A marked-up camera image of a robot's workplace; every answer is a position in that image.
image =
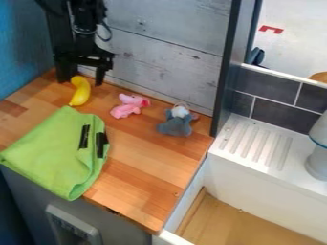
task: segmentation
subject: green cloth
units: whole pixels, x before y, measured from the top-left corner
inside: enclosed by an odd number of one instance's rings
[[[85,124],[90,124],[87,148],[79,148]],[[99,158],[96,134],[105,133],[104,130],[99,117],[65,106],[2,151],[0,161],[52,193],[73,201],[91,187],[101,172],[109,144],[104,145],[103,157]]]

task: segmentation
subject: wood panel wall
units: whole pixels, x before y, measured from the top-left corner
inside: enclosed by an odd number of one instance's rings
[[[117,54],[106,79],[211,115],[231,0],[106,2],[114,37],[97,44]],[[92,68],[79,69],[94,75]]]

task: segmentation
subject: wooden floor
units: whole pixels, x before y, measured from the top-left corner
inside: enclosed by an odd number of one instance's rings
[[[193,122],[193,134],[171,137],[156,131],[165,121],[164,110],[172,105],[151,99],[140,115],[117,120],[109,112],[121,104],[119,93],[133,92],[103,84],[76,110],[101,117],[110,140],[108,161],[83,198],[114,211],[155,234],[177,205],[212,143],[208,136],[211,118]],[[0,101],[0,150],[28,133],[61,106],[67,105],[76,88],[57,83],[55,71],[32,81]]]
[[[176,234],[196,245],[322,245],[242,212],[202,189]]]

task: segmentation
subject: wooden countertop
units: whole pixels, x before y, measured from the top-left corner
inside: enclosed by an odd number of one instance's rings
[[[74,92],[72,84],[57,83],[51,71],[0,101],[0,149],[68,104]],[[111,143],[101,175],[83,197],[155,234],[164,226],[212,143],[208,136],[210,118],[201,116],[193,122],[194,132],[189,138],[165,136],[156,132],[155,125],[164,121],[164,110],[171,104],[151,99],[152,106],[144,108],[141,115],[116,120],[109,111],[120,104],[119,93],[132,92],[109,84],[93,87],[90,100],[77,108],[105,121]]]

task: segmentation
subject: black label on towel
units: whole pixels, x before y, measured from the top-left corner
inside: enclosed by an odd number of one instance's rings
[[[90,124],[83,125],[82,130],[81,130],[81,134],[80,134],[78,149],[87,148],[88,139],[89,139],[89,132],[90,132]]]
[[[97,133],[96,140],[97,140],[97,156],[98,158],[103,158],[103,146],[109,143],[107,134],[105,132]]]

